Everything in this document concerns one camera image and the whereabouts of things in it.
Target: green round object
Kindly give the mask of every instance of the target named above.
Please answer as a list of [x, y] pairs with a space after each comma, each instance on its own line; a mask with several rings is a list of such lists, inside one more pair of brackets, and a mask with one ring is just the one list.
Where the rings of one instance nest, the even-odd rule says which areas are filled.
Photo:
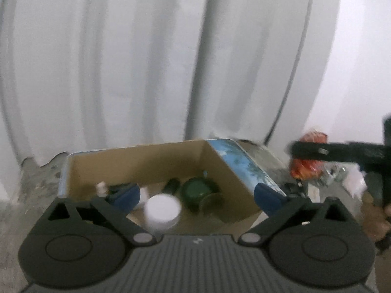
[[218, 185], [207, 178], [193, 177], [181, 188], [181, 198], [186, 207], [198, 211], [201, 201], [212, 193], [219, 192]]

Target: silver screw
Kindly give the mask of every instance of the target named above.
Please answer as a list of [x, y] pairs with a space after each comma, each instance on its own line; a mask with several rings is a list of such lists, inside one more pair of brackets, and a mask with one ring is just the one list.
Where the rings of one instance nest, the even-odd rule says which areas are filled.
[[247, 234], [243, 234], [241, 239], [246, 243], [257, 243], [261, 240], [261, 236], [252, 232], [248, 232]]
[[138, 243], [148, 243], [152, 241], [153, 237], [151, 234], [147, 234], [146, 232], [140, 232], [133, 236], [133, 240]]

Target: ribbed gray surface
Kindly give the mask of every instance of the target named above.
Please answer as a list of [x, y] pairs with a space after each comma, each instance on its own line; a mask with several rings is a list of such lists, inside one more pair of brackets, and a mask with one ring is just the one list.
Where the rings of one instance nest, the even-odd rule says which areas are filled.
[[[26, 293], [64, 292], [31, 286]], [[134, 250], [126, 265], [95, 286], [69, 290], [79, 293], [314, 293], [282, 277], [262, 252], [237, 245], [231, 236], [165, 236], [150, 248]], [[369, 293], [355, 286], [338, 293]]]

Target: white logo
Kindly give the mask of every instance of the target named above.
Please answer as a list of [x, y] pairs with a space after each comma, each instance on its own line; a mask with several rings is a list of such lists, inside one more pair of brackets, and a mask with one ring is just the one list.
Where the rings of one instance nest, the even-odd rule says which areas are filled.
[[200, 244], [201, 242], [203, 242], [203, 240], [201, 238], [197, 238], [197, 239], [193, 240], [193, 242], [195, 244]]

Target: dark green object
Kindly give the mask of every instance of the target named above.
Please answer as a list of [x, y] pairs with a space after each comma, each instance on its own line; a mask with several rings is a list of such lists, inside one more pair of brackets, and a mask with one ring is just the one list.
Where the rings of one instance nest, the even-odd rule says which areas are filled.
[[218, 193], [218, 185], [209, 178], [193, 177], [181, 188], [181, 199], [191, 211], [198, 212], [201, 201], [212, 193]]
[[180, 186], [181, 182], [177, 178], [172, 178], [164, 186], [162, 193], [174, 195]]

